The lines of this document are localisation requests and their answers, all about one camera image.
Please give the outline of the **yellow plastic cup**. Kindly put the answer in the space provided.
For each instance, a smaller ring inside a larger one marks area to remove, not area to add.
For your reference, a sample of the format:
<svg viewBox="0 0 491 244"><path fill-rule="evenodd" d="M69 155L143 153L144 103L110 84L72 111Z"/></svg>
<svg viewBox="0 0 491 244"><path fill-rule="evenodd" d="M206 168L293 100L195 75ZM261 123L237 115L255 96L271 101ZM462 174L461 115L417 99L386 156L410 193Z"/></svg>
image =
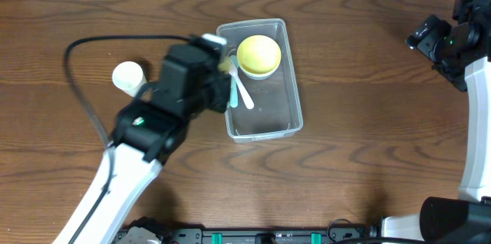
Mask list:
<svg viewBox="0 0 491 244"><path fill-rule="evenodd" d="M232 62L230 60L230 57L225 57L218 65L218 69L222 73L229 73L229 69L232 65Z"/></svg>

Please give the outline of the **white plastic fork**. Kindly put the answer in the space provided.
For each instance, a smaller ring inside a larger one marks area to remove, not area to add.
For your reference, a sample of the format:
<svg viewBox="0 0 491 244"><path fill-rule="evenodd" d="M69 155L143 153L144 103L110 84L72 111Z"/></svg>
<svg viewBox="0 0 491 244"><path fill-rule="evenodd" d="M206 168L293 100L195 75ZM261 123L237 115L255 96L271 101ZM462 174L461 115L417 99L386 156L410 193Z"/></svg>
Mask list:
<svg viewBox="0 0 491 244"><path fill-rule="evenodd" d="M242 100L244 102L244 105L247 109L251 110L254 108L254 102L249 94L249 92L246 90L244 84L242 83L240 77L239 77L239 70L238 70L238 65L236 63L236 56L233 55L229 58L231 65L229 68L229 74L235 79L237 88L239 89L239 93L242 96Z"/></svg>

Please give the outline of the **mint green plastic spoon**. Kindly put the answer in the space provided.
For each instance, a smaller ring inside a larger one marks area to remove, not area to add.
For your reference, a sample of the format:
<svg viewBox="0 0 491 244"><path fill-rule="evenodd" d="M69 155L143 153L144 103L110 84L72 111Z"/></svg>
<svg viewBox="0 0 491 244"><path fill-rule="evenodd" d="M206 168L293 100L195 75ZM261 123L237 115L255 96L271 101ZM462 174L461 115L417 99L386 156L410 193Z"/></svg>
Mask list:
<svg viewBox="0 0 491 244"><path fill-rule="evenodd" d="M235 55L231 55L229 57L229 59L236 68L239 68L237 57ZM238 106L238 104L239 104L239 96L238 96L237 83L235 81L235 78L232 77L231 78L231 93L230 93L229 106L232 108L235 108Z"/></svg>

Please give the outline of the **white plastic bowl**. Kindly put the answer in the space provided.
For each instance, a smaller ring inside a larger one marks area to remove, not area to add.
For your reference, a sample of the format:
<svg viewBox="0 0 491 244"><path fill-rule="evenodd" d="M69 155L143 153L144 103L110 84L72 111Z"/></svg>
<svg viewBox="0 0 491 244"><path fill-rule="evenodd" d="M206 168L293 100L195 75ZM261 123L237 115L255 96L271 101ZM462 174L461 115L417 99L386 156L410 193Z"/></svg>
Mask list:
<svg viewBox="0 0 491 244"><path fill-rule="evenodd" d="M253 80L265 80L269 77L271 77L277 70L278 70L278 67L275 67L274 69L272 69L271 71L269 72L266 72L264 74L255 74L255 73L252 73L250 71L247 71L245 68L243 68L242 66L240 66L240 70L249 78L253 79Z"/></svg>

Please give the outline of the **yellow plastic bowl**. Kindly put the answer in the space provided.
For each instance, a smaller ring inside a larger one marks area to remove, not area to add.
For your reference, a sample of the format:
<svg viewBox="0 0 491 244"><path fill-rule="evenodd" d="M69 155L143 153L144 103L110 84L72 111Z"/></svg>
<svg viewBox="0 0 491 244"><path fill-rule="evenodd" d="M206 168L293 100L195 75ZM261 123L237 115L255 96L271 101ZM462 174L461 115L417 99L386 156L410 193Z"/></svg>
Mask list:
<svg viewBox="0 0 491 244"><path fill-rule="evenodd" d="M272 74L280 65L282 51L272 38L253 35L239 44L236 56L243 71L255 76L266 76Z"/></svg>

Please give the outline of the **white plastic cup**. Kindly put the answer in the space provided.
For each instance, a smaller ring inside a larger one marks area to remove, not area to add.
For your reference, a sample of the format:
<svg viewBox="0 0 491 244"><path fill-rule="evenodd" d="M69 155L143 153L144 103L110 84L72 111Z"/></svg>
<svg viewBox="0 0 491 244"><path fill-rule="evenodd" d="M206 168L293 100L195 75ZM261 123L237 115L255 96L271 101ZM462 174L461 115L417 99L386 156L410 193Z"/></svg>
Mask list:
<svg viewBox="0 0 491 244"><path fill-rule="evenodd" d="M133 61L118 64L113 70L111 78L115 87L131 97L135 97L147 82L142 67Z"/></svg>

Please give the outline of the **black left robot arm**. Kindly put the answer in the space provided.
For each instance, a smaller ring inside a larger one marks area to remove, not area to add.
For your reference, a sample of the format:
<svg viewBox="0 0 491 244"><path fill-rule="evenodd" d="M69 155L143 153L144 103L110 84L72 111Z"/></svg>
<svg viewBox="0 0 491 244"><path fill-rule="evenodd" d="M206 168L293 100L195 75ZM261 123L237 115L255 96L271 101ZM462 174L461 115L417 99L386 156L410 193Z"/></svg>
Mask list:
<svg viewBox="0 0 491 244"><path fill-rule="evenodd" d="M110 243L135 202L158 177L170 155L186 139L189 123L205 110L224 113L231 77L219 70L226 39L212 34L177 36L163 59L160 79L145 83L116 116L108 133L76 85L70 56L63 57L65 77L101 138L105 151L89 189L57 243Z"/></svg>

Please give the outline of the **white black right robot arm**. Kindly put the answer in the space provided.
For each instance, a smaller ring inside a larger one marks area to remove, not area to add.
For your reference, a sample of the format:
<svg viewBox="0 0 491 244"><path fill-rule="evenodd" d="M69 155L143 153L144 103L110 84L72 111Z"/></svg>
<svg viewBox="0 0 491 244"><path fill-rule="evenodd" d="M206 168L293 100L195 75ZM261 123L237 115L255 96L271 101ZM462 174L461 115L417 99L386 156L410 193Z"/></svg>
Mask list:
<svg viewBox="0 0 491 244"><path fill-rule="evenodd" d="M490 0L455 0L456 25L429 16L406 40L469 99L466 162L456 199L427 198L420 212L386 217L375 242L490 241Z"/></svg>

